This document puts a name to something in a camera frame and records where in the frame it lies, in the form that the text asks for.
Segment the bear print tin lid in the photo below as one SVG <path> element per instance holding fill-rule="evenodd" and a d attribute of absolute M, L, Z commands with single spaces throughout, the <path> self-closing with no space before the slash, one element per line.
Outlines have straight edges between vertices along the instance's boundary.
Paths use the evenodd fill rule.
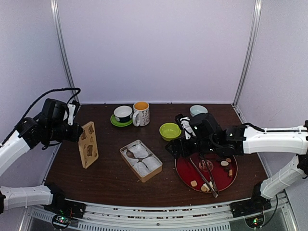
<path fill-rule="evenodd" d="M 78 148 L 82 167 L 87 169 L 99 157 L 98 146 L 93 121 L 82 126 L 83 132 L 78 141 Z"/>

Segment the beige rectangular tin box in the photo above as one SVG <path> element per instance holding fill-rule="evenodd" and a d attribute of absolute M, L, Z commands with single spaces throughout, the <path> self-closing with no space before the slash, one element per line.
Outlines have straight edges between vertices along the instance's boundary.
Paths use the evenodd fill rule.
<path fill-rule="evenodd" d="M 136 170 L 133 168 L 133 166 L 129 163 L 129 161 L 126 159 L 126 157 L 124 156 L 124 150 L 125 149 L 129 149 L 131 146 L 133 146 L 133 145 L 135 145 L 135 144 L 142 144 L 145 148 L 146 148 L 146 150 L 148 151 L 148 153 L 149 153 L 149 156 L 148 157 L 150 157 L 150 156 L 153 156 L 153 157 L 155 157 L 159 162 L 160 162 L 160 164 L 161 164 L 161 166 L 158 168 L 158 169 L 156 169 L 155 171 L 153 171 L 153 172 L 150 172 L 147 176 L 145 176 L 145 177 L 141 177 L 137 172 L 136 172 Z M 123 160 L 126 162 L 126 164 L 130 167 L 130 169 L 133 171 L 133 173 L 138 177 L 138 179 L 142 182 L 142 183 L 145 183 L 145 182 L 147 182 L 149 179 L 151 179 L 151 178 L 153 178 L 154 176 L 156 176 L 157 174 L 159 174 L 159 173 L 161 173 L 162 172 L 162 170 L 163 170 L 163 163 L 162 163 L 162 161 L 141 141 L 141 140 L 135 140 L 134 142 L 132 142 L 132 143 L 130 143 L 130 144 L 128 144 L 128 145 L 126 145 L 126 146 L 124 146 L 124 147 L 122 147 L 122 148 L 120 148 L 120 153 L 121 153 L 121 156 L 122 156 L 122 158 L 123 158 Z"/>

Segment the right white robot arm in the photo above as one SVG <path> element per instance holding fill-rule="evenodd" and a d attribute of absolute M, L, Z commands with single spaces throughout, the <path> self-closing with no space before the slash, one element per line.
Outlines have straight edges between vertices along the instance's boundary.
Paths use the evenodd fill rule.
<path fill-rule="evenodd" d="M 192 118 L 179 114 L 175 120 L 184 132 L 183 137 L 175 138 L 166 145 L 175 159 L 190 157 L 194 153 L 215 153 L 219 157 L 256 153 L 267 163 L 269 159 L 266 154 L 273 157 L 292 154 L 285 166 L 254 186 L 252 197 L 246 205 L 250 212 L 257 212 L 277 193 L 308 177 L 307 123 L 290 128 L 261 128 L 246 122 L 222 129 L 210 113 L 201 113 Z"/>

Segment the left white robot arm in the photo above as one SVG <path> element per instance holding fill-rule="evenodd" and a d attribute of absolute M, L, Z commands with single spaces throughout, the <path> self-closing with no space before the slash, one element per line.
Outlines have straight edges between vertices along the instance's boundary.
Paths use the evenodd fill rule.
<path fill-rule="evenodd" d="M 83 132 L 81 125 L 74 122 L 79 108 L 80 103 L 75 100 L 65 103 L 47 98 L 39 114 L 34 118 L 22 118 L 0 145 L 1 174 L 39 143 L 46 150 L 63 141 L 78 142 Z M 1 186 L 1 212 L 29 205 L 44 205 L 58 214 L 64 214 L 70 209 L 64 191 L 54 183 L 35 187 Z"/>

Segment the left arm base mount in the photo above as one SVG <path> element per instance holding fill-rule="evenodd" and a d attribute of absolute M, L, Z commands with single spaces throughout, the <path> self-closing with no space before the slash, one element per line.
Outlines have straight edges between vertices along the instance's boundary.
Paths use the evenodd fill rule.
<path fill-rule="evenodd" d="M 44 205 L 44 209 L 66 218 L 83 218 L 86 204 L 66 199 L 65 192 L 54 183 L 45 184 L 52 194 L 50 205 Z"/>

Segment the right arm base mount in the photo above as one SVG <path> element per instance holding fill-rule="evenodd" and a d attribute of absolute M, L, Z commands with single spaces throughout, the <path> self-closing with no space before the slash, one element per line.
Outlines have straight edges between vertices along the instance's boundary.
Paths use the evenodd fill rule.
<path fill-rule="evenodd" d="M 252 197 L 250 199 L 233 202 L 230 204 L 231 212 L 234 218 L 248 216 L 271 208 L 270 199 L 266 199 L 261 196 L 260 188 L 261 182 L 254 186 Z"/>

